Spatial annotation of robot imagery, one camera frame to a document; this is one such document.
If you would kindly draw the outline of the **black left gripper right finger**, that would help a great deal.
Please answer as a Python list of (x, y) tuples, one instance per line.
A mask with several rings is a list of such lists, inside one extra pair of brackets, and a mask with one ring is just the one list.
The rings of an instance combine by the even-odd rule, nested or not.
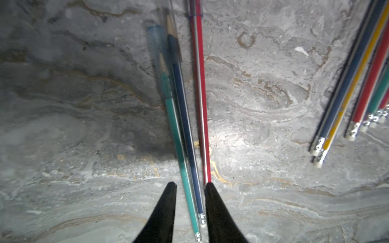
[(206, 217), (210, 243), (247, 243), (216, 187), (212, 182), (205, 186)]

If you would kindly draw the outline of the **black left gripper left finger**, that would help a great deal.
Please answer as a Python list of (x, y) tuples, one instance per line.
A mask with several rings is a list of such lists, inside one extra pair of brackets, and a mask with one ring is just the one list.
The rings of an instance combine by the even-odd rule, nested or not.
[(177, 185), (169, 182), (165, 187), (148, 222), (134, 243), (171, 243), (176, 211)]

